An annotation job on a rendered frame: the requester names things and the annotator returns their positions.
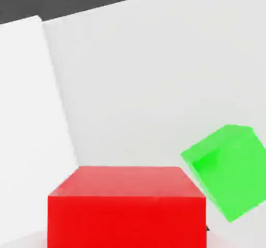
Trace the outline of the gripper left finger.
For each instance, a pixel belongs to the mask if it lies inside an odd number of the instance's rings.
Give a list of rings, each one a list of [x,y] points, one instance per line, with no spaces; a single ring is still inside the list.
[[[47,248],[47,230],[37,231],[15,241],[15,248]]]

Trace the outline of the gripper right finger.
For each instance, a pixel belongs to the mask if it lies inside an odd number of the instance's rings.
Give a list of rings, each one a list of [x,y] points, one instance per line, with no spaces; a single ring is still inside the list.
[[[237,244],[215,235],[206,226],[207,248],[239,248]]]

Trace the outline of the small red cube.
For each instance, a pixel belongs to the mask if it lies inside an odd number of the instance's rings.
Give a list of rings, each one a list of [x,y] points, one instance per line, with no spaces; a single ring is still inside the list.
[[[48,196],[47,248],[207,248],[206,199],[179,167],[81,166]]]

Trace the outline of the small green cube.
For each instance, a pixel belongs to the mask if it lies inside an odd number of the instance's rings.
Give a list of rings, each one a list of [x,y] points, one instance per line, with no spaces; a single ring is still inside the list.
[[[227,124],[181,157],[228,222],[266,201],[266,148],[252,127]]]

